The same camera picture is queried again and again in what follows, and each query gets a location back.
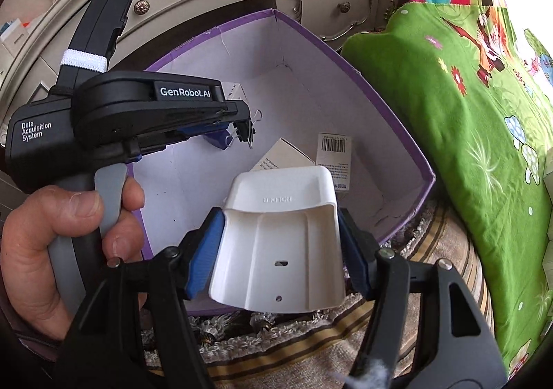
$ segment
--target gray trigger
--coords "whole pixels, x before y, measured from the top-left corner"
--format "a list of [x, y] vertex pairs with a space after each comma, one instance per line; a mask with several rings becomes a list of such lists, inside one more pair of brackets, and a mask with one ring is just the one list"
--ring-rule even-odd
[[126, 180], [127, 167], [124, 163], [112, 164], [98, 169], [94, 174], [94, 187], [99, 192], [104, 215], [100, 223], [102, 237], [117, 223], [121, 213], [121, 195]]

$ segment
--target barcode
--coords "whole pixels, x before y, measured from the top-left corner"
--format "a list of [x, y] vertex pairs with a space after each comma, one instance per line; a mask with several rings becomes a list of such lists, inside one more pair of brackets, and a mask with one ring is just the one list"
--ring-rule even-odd
[[344, 153], [346, 150], [346, 141], [344, 139], [323, 136], [321, 150]]

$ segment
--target green blanket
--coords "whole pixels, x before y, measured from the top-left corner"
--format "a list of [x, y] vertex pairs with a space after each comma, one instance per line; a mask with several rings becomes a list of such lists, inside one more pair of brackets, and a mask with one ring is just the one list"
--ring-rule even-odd
[[542, 178], [553, 146], [550, 101], [514, 44], [505, 8], [411, 2], [342, 51], [433, 162], [474, 237], [511, 372], [537, 347], [551, 303]]

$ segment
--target fingernail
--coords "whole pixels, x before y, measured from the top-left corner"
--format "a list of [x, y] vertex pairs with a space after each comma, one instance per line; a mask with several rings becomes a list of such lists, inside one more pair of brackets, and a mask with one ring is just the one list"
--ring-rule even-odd
[[131, 245], [123, 237], [117, 237], [113, 242], [113, 255], [118, 256], [123, 261], [127, 261], [131, 255]]
[[69, 209], [76, 218], [88, 218], [98, 211], [100, 195], [96, 191], [77, 193], [69, 200]]

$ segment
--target brown striped fabric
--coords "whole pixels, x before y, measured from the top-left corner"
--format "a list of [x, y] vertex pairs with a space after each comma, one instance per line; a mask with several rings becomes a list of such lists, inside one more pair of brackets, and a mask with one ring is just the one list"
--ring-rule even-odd
[[[491, 301], [482, 265], [462, 222], [445, 202], [435, 204], [432, 221], [409, 259], [436, 262], [448, 258], [467, 282], [467, 286], [493, 331]], [[419, 322], [420, 296], [411, 294], [407, 320], [395, 374], [405, 373], [413, 362]], [[336, 316], [288, 340], [275, 337], [275, 345], [262, 351], [230, 360], [211, 360], [209, 375], [225, 389], [302, 389], [340, 388], [330, 372], [348, 374], [370, 320], [374, 302], [360, 295], [348, 296], [337, 308]]]

